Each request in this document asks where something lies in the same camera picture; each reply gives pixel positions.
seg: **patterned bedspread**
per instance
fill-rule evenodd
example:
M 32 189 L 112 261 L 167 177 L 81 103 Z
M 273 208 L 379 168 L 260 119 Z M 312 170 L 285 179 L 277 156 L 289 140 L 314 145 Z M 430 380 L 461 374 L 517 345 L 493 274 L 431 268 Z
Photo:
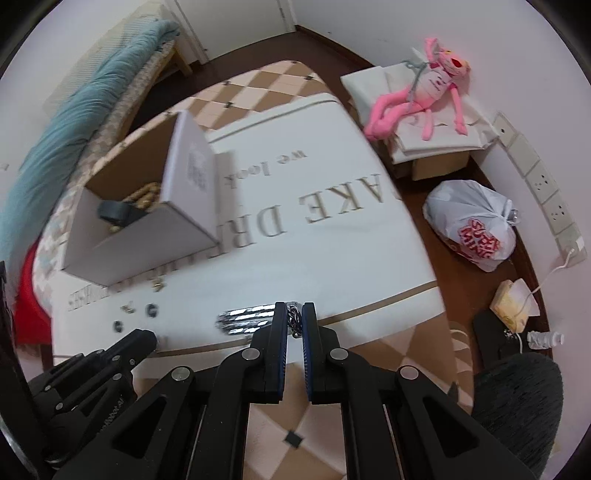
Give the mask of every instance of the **patterned bedspread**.
M 163 116 L 178 110 L 189 110 L 196 122 L 208 131 L 322 92 L 330 93 L 330 90 L 315 72 L 297 61 L 284 60 L 243 73 L 181 101 L 131 133 L 108 153 L 107 143 L 112 137 L 103 135 L 103 143 L 95 147 L 97 153 L 81 160 L 43 233 L 33 270 L 35 293 L 43 307 L 51 314 L 48 280 L 56 268 L 60 268 L 59 245 L 67 241 L 70 214 L 80 188 L 125 144 L 162 121 Z M 358 345 L 353 350 L 372 364 L 388 369 L 415 365 L 442 390 L 455 391 L 460 406 L 471 411 L 472 360 L 467 334 L 461 327 L 450 325 L 445 314 L 403 332 Z M 138 386 L 141 390 L 152 383 L 144 380 Z M 303 372 L 296 364 L 287 366 L 285 384 L 284 401 L 279 405 L 251 407 L 244 478 L 279 480 L 292 478 L 294 472 L 298 472 L 298 477 L 319 480 L 345 478 L 340 407 L 310 405 Z M 294 446 L 285 441 L 290 431 L 301 439 L 301 444 Z

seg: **pink panther plush toy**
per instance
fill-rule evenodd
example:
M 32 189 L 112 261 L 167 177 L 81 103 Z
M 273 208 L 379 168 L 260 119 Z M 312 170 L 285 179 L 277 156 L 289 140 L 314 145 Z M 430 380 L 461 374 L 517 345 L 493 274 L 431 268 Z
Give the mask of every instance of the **pink panther plush toy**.
M 436 38 L 425 40 L 425 53 L 428 64 L 423 64 L 412 85 L 394 93 L 387 93 L 378 98 L 369 116 L 369 122 L 363 130 L 369 140 L 388 138 L 403 115 L 425 111 L 426 122 L 422 139 L 430 140 L 433 136 L 433 113 L 431 105 L 449 90 L 456 110 L 456 131 L 467 135 L 462 102 L 455 84 L 456 79 L 467 75 L 470 66 L 466 60 L 458 58 L 451 50 L 443 50 Z

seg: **metal pivot screw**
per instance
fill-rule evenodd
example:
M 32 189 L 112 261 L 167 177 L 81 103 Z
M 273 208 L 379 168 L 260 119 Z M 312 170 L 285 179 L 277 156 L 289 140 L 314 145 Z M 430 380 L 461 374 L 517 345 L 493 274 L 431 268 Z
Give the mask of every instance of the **metal pivot screw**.
M 150 318 L 156 318 L 158 316 L 158 305 L 155 303 L 148 303 L 146 305 L 146 315 Z
M 418 370 L 410 365 L 406 365 L 400 369 L 400 376 L 407 380 L 416 380 L 418 378 Z
M 333 348 L 330 351 L 330 357 L 333 360 L 345 360 L 349 356 L 349 352 L 344 348 Z
M 129 303 L 127 305 L 122 305 L 121 310 L 125 313 L 135 313 L 135 308 L 133 308 Z
M 246 348 L 242 351 L 242 358 L 244 360 L 256 360 L 260 354 L 256 348 Z
M 188 379 L 190 374 L 191 371 L 187 367 L 178 367 L 173 370 L 170 376 L 173 378 L 173 380 L 180 382 L 182 380 Z
M 156 277 L 152 280 L 152 290 L 158 292 L 166 286 L 162 277 Z

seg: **wall socket panel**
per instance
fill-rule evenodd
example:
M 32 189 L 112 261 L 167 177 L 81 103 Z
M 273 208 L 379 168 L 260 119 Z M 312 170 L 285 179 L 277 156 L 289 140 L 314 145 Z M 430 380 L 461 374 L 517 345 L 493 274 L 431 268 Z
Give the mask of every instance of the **wall socket panel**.
M 507 153 L 524 177 L 540 161 L 538 154 L 522 134 L 515 137 Z
M 572 223 L 556 235 L 556 243 L 558 243 L 558 248 L 562 253 L 564 261 L 566 261 L 571 248 L 576 250 L 576 253 L 569 259 L 568 267 L 572 267 L 587 258 L 587 249 L 585 248 L 583 237 L 576 223 Z
M 573 218 L 570 216 L 566 203 L 560 196 L 560 192 L 552 195 L 545 204 L 542 205 L 546 219 L 550 224 L 550 229 L 555 235 L 558 235 L 562 230 L 573 223 Z
M 540 205 L 558 191 L 558 185 L 556 185 L 556 182 L 540 161 L 525 176 L 525 181 L 530 186 Z
M 511 142 L 513 142 L 514 138 L 517 136 L 517 131 L 513 128 L 513 125 L 509 123 L 507 117 L 502 112 L 498 112 L 492 126 L 499 134 L 499 140 L 501 143 L 505 147 L 509 147 Z

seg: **white cable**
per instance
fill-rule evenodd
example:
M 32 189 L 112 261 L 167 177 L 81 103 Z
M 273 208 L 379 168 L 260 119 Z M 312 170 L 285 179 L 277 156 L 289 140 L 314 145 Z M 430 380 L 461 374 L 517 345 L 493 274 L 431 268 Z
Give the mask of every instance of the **white cable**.
M 525 306 L 527 305 L 527 301 L 530 299 L 530 297 L 536 293 L 540 288 L 542 288 L 542 286 L 544 285 L 544 283 L 546 283 L 546 280 L 548 280 L 549 276 L 552 275 L 552 273 L 560 270 L 561 268 L 566 268 L 566 266 L 569 264 L 569 260 L 570 257 L 572 257 L 574 254 L 574 248 L 571 248 L 569 250 L 569 253 L 566 255 L 566 260 L 564 261 L 564 264 L 559 265 L 558 267 L 556 267 L 555 269 L 551 270 L 550 273 L 548 275 L 546 275 L 546 278 L 542 280 L 542 283 L 540 283 L 540 285 L 535 288 L 534 290 L 532 290 L 531 292 L 529 292 L 527 294 L 527 297 L 525 298 L 523 305 L 521 306 L 521 309 L 517 312 L 517 314 L 513 317 L 514 320 L 517 319 L 517 317 L 519 316 L 519 314 L 521 312 L 523 312 L 523 309 L 525 308 Z M 514 335 L 517 337 L 517 339 L 519 340 L 519 353 L 523 353 L 523 341 L 521 340 L 521 337 L 519 336 L 519 333 L 514 333 Z
M 515 336 L 519 340 L 519 353 L 523 353 L 523 341 L 521 340 L 519 333 L 516 333 Z

